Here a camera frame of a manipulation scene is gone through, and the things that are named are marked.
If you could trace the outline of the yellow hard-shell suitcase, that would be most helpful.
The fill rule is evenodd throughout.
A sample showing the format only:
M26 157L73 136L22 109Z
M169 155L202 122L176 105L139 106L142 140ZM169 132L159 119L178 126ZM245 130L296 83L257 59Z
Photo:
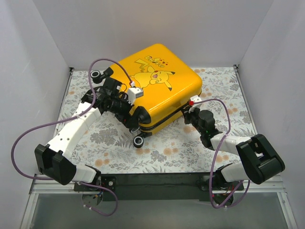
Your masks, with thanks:
M112 64L103 72L91 72L92 81L101 85L111 77L122 83L126 92L132 81L143 89L143 96L132 107L132 115L138 106L143 106L150 115L149 124L140 124L133 145L140 148L149 137L182 115L192 96L202 92L201 77L180 60L163 44L157 43Z

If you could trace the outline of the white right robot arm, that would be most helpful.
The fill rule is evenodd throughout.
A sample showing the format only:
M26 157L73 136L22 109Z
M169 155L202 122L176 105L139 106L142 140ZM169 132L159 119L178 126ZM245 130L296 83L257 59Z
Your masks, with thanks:
M228 164L216 170L213 182L220 189L228 189L233 182L251 180L257 185L285 170L285 164L276 150L262 134L252 137L225 135L215 127L211 111L193 109L183 111L184 123L191 124L200 134L205 148L235 154L239 163Z

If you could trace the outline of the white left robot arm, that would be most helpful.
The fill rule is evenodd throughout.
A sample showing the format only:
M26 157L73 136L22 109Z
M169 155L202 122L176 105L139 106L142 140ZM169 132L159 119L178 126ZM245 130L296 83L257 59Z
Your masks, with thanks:
M66 185L71 181L85 182L89 190L101 187L100 172L87 165L75 165L71 162L74 148L88 128L104 112L116 114L126 128L135 132L139 129L139 120L143 107L130 114L135 101L143 96L143 89L132 85L126 92L121 91L122 83L111 77L102 80L100 86L91 88L82 97L73 120L46 145L35 148L35 157L39 171L49 178Z

